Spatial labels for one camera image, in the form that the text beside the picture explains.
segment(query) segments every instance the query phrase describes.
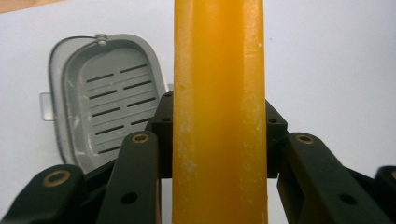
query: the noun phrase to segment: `yellow tube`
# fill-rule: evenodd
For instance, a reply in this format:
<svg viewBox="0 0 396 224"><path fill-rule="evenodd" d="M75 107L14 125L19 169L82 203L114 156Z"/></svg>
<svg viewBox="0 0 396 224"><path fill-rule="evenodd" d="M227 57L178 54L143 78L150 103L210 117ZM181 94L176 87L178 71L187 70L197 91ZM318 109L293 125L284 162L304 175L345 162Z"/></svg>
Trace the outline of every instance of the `yellow tube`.
<svg viewBox="0 0 396 224"><path fill-rule="evenodd" d="M267 223L262 0L175 4L173 223Z"/></svg>

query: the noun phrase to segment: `white table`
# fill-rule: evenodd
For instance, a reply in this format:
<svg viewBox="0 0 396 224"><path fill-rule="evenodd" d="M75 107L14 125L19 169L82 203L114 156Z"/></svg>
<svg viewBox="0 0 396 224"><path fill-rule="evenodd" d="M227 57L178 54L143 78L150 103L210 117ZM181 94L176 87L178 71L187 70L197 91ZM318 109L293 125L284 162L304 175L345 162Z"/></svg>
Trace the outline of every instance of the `white table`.
<svg viewBox="0 0 396 224"><path fill-rule="evenodd" d="M38 172L61 162L38 95L51 48L72 35L130 33L154 48L173 82L173 1L74 0L0 15L0 217ZM267 1L266 96L291 132L321 138L373 176L396 163L396 2ZM270 223L286 223L269 180ZM163 223L171 223L171 183Z"/></svg>

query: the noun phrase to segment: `brass screw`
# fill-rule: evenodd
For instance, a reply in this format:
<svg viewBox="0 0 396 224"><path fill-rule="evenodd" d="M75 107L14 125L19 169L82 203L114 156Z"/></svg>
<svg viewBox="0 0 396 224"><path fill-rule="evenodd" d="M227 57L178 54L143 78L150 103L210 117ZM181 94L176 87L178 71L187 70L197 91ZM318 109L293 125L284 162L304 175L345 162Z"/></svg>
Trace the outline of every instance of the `brass screw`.
<svg viewBox="0 0 396 224"><path fill-rule="evenodd" d="M145 133L139 133L132 137L134 143L145 143L149 140L149 136Z"/></svg>
<svg viewBox="0 0 396 224"><path fill-rule="evenodd" d="M55 180L50 180L53 176L55 175L62 175L60 178L57 178ZM45 187L48 188L53 188L56 187L58 185L61 185L62 183L64 183L66 180L68 180L70 178L70 172L67 170L57 170L54 171L52 173L50 173L49 175L47 175L44 180L43 180L43 185Z"/></svg>
<svg viewBox="0 0 396 224"><path fill-rule="evenodd" d="M298 140L299 142L302 142L302 143L304 143L304 144L314 144L314 139L311 138L311 137L308 136L308 135L299 134L299 135L296 136L296 138L297 138L297 140Z"/></svg>

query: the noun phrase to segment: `slotted tray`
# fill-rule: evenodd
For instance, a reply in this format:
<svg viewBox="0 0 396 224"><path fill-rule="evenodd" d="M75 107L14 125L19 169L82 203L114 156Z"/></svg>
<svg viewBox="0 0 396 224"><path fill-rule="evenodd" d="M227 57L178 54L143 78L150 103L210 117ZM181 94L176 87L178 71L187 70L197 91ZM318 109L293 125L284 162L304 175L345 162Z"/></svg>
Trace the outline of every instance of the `slotted tray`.
<svg viewBox="0 0 396 224"><path fill-rule="evenodd" d="M145 128L167 92L154 51L135 35L69 43L50 59L57 138L67 163L89 172L117 158L125 135Z"/></svg>

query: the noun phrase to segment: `gray plastic tray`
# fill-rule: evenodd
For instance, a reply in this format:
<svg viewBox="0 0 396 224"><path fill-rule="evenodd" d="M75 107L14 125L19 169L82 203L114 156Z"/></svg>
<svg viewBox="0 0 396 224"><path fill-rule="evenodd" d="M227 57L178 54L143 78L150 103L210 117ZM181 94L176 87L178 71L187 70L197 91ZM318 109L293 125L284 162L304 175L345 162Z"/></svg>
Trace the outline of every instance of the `gray plastic tray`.
<svg viewBox="0 0 396 224"><path fill-rule="evenodd" d="M168 91L149 44L135 35L69 38L49 59L54 121L64 161L87 173L117 158Z"/></svg>

